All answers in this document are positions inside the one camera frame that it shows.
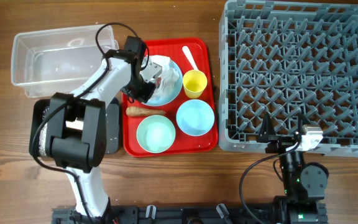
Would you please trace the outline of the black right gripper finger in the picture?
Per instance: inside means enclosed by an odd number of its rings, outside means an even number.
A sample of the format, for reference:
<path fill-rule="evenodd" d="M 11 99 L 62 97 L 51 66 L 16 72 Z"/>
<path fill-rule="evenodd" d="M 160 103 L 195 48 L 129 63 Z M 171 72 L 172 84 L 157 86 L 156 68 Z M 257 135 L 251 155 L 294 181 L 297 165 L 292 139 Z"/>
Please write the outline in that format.
<path fill-rule="evenodd" d="M 306 119 L 304 114 L 298 113 L 297 115 L 297 128 L 295 132 L 295 136 L 300 137 L 301 135 L 305 135 L 307 132 L 307 127 L 310 122 Z"/>
<path fill-rule="evenodd" d="M 257 135 L 257 142 L 269 143 L 277 141 L 277 134 L 273 127 L 272 119 L 268 113 L 265 113 L 262 125 L 259 129 L 259 134 Z"/>

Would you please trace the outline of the red snack wrapper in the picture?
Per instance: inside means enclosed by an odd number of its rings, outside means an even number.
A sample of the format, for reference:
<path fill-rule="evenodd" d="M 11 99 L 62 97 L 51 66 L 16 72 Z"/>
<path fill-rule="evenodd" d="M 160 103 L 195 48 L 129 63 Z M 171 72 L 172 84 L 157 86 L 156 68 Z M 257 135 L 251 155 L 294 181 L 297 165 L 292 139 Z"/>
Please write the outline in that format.
<path fill-rule="evenodd" d="M 155 80 L 155 86 L 156 86 L 157 88 L 159 88 L 159 87 L 160 87 L 160 84 L 161 84 L 161 78 L 158 77 L 158 78 Z"/>

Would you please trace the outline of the brown bread stick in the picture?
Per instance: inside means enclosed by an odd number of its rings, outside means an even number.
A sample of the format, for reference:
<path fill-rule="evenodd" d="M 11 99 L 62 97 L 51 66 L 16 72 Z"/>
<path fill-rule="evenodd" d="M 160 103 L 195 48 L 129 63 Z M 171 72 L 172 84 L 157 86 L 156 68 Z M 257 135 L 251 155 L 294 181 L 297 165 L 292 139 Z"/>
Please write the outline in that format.
<path fill-rule="evenodd" d="M 153 110 L 153 109 L 141 108 L 136 106 L 130 106 L 126 108 L 126 115 L 130 117 L 153 116 L 153 115 L 165 116 L 165 114 L 166 112 L 163 110 Z"/>

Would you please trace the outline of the white napkin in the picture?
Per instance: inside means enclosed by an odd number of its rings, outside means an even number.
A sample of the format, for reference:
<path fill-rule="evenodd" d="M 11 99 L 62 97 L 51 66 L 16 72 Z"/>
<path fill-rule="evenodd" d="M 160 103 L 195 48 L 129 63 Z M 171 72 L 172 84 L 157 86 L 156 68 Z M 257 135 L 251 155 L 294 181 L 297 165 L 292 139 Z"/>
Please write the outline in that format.
<path fill-rule="evenodd" d="M 169 97 L 173 93 L 175 83 L 179 79 L 179 74 L 171 65 L 172 60 L 170 57 L 153 55 L 150 59 L 152 62 L 155 62 L 162 67 L 162 73 L 159 76 L 161 78 L 160 87 L 156 87 L 151 99 L 153 101 L 162 100 L 163 98 Z"/>

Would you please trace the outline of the mint green bowl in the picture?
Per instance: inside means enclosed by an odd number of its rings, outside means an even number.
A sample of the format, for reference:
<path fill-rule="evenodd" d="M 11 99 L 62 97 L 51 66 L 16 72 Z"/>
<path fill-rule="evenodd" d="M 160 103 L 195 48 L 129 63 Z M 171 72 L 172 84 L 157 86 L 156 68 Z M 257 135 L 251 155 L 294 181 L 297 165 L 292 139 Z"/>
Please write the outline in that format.
<path fill-rule="evenodd" d="M 140 122 L 136 131 L 139 146 L 152 154 L 167 151 L 173 145 L 175 138 L 173 123 L 162 115 L 146 117 Z"/>

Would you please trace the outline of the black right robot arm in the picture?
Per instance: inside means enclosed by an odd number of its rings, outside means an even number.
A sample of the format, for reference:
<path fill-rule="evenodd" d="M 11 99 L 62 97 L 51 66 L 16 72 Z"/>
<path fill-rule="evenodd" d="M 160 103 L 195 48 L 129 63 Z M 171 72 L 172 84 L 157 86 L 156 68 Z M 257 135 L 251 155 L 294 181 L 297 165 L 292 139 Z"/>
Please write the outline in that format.
<path fill-rule="evenodd" d="M 323 130 L 309 123 L 300 114 L 293 136 L 278 136 L 272 119 L 266 114 L 258 134 L 259 140 L 268 144 L 266 151 L 279 155 L 281 179 L 285 195 L 274 197 L 270 210 L 271 223 L 328 222 L 325 198 L 329 172 L 317 162 L 306 163 L 304 154 L 318 146 Z"/>

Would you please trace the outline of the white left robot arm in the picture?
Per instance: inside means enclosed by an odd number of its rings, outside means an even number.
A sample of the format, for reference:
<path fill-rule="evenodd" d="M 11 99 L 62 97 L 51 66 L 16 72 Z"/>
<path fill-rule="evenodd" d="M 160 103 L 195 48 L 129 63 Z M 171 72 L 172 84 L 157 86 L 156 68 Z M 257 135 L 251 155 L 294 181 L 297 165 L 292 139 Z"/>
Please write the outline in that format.
<path fill-rule="evenodd" d="M 129 36 L 123 49 L 102 52 L 82 86 L 36 102 L 29 151 L 68 176 L 76 198 L 69 221 L 120 223 L 101 178 L 108 129 L 122 125 L 124 149 L 134 157 L 204 152 L 218 142 L 214 109 L 201 39 Z"/>

